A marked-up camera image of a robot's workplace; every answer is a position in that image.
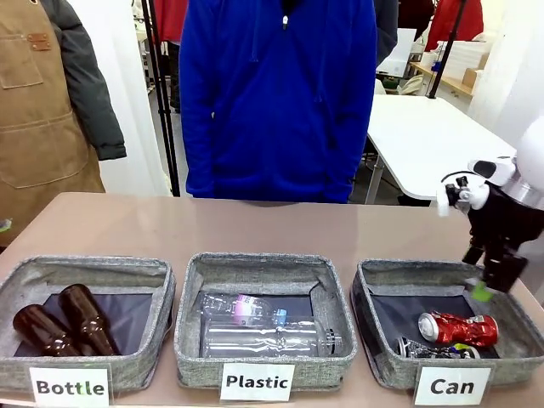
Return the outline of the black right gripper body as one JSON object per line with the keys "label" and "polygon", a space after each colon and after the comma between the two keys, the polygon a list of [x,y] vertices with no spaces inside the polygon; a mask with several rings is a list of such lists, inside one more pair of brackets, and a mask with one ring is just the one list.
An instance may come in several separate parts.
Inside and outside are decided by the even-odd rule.
{"label": "black right gripper body", "polygon": [[486,187],[490,193],[485,204],[468,211],[470,245],[486,253],[503,250],[517,255],[522,244],[544,230],[544,210],[515,201],[493,184]]}

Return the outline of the crushed red can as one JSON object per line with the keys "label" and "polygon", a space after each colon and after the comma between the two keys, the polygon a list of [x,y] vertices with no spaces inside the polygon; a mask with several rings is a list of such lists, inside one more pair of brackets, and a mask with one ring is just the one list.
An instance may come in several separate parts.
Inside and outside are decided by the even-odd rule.
{"label": "crushed red can", "polygon": [[454,314],[423,313],[417,321],[419,332],[432,343],[463,343],[474,347],[491,347],[498,342],[496,320],[486,314],[462,318]]}

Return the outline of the crushed black can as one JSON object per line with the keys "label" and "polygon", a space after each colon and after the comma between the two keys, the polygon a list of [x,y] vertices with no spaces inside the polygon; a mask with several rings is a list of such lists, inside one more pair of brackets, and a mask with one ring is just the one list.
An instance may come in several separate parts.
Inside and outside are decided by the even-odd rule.
{"label": "crushed black can", "polygon": [[475,347],[461,343],[446,347],[430,347],[406,337],[399,337],[398,350],[402,357],[409,359],[480,359],[479,351]]}

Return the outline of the brown glass beer bottle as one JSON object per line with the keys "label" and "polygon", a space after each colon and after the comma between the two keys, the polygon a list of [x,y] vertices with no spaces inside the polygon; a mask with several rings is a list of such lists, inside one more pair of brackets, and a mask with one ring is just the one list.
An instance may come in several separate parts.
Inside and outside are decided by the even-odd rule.
{"label": "brown glass beer bottle", "polygon": [[59,294],[59,306],[77,338],[96,355],[120,355],[111,334],[110,321],[86,286],[74,284],[66,287]]}
{"label": "brown glass beer bottle", "polygon": [[71,331],[42,305],[30,304],[20,309],[12,325],[21,338],[43,356],[83,356]]}

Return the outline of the large clear plastic bottle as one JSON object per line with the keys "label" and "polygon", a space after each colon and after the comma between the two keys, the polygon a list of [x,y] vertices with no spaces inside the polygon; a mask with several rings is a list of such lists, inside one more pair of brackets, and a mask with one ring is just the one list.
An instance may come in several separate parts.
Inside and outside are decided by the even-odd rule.
{"label": "large clear plastic bottle", "polygon": [[317,320],[262,321],[243,326],[210,320],[203,328],[203,358],[330,357],[343,352],[343,338]]}

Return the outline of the small clear bottle pink label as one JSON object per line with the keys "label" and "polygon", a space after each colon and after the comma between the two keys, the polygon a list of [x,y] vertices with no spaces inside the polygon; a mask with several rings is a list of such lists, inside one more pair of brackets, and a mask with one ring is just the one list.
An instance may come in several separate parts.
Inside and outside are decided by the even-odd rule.
{"label": "small clear bottle pink label", "polygon": [[204,293],[201,314],[208,320],[236,326],[284,326],[287,321],[285,309],[275,309],[266,300],[246,294]]}

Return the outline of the grey fabric basket can label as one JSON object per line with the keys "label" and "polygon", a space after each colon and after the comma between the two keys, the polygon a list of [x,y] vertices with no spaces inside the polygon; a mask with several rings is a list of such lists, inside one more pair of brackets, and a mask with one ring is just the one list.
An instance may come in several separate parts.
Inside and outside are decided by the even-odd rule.
{"label": "grey fabric basket can label", "polygon": [[[517,300],[495,293],[489,302],[472,298],[477,266],[455,262],[367,259],[359,262],[350,288],[354,318],[371,371],[385,388],[414,389],[422,367],[491,368],[491,385],[529,380],[544,365],[544,335]],[[417,327],[421,314],[441,312],[469,318],[489,315],[498,342],[479,348],[479,360],[409,359],[399,354],[398,338],[430,347]]]}

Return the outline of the grey fabric basket bottle label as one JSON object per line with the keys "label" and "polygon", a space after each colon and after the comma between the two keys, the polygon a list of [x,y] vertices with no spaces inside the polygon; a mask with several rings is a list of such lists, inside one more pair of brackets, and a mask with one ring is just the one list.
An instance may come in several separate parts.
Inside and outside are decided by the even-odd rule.
{"label": "grey fabric basket bottle label", "polygon": [[[64,320],[60,292],[86,286],[110,321],[120,355],[43,357],[21,342],[15,314],[41,304]],[[169,263],[152,258],[36,256],[17,264],[0,283],[0,393],[31,394],[30,368],[105,368],[110,390],[149,387],[172,323],[176,280]]]}

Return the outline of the grey fabric basket plastic label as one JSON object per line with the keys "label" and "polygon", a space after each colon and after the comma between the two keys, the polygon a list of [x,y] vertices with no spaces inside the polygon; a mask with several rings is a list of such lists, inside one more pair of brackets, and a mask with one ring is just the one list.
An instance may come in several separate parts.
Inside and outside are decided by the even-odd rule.
{"label": "grey fabric basket plastic label", "polygon": [[[287,321],[317,320],[343,338],[343,352],[330,357],[203,358],[204,293],[246,294],[287,311]],[[211,253],[189,262],[174,332],[178,383],[219,389],[224,364],[295,365],[291,391],[340,388],[357,353],[354,323],[331,261],[315,255]]]}

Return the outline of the white background table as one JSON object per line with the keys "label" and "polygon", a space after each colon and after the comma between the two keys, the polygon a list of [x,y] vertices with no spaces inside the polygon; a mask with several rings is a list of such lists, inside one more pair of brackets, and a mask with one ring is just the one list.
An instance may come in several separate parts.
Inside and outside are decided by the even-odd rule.
{"label": "white background table", "polygon": [[368,139],[377,150],[365,203],[375,202],[387,168],[401,191],[432,201],[440,180],[473,159],[511,156],[514,148],[443,99],[383,95],[373,98]]}

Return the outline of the stack of white boxes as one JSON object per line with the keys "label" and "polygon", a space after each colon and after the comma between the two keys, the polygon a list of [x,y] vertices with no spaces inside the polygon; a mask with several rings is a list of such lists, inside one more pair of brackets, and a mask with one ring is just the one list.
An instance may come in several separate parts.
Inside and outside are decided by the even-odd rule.
{"label": "stack of white boxes", "polygon": [[466,69],[476,69],[485,54],[490,52],[488,42],[454,41],[446,61],[443,76],[461,81]]}

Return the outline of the white sign reading Bottle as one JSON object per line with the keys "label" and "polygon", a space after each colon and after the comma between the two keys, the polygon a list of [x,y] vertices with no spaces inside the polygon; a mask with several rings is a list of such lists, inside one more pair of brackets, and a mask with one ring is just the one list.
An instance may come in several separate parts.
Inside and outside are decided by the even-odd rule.
{"label": "white sign reading Bottle", "polygon": [[38,408],[109,408],[108,371],[91,368],[29,369]]}

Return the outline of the white flat board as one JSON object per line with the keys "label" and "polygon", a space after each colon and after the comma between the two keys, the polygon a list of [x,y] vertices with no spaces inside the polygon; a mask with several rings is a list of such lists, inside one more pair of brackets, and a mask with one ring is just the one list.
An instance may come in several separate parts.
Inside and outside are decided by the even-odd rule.
{"label": "white flat board", "polygon": [[416,33],[417,30],[411,28],[397,30],[397,44],[391,54],[377,67],[377,74],[391,77],[404,76]]}

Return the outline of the red hanging garment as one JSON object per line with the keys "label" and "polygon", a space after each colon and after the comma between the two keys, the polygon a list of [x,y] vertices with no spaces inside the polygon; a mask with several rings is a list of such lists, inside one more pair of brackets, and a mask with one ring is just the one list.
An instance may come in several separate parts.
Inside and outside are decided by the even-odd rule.
{"label": "red hanging garment", "polygon": [[[439,0],[428,33],[425,51],[438,47],[439,41],[446,41],[457,20],[462,0]],[[483,8],[481,0],[467,0],[460,24],[457,27],[457,41],[472,41],[484,32]]]}
{"label": "red hanging garment", "polygon": [[156,23],[162,42],[180,44],[189,0],[154,0]]}

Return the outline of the person in blue hoodie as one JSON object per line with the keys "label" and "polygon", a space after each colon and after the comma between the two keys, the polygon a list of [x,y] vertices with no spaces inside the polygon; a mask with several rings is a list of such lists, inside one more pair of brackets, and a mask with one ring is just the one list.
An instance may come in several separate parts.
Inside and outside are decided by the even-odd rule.
{"label": "person in blue hoodie", "polygon": [[347,203],[376,67],[373,0],[189,0],[179,56],[187,192]]}

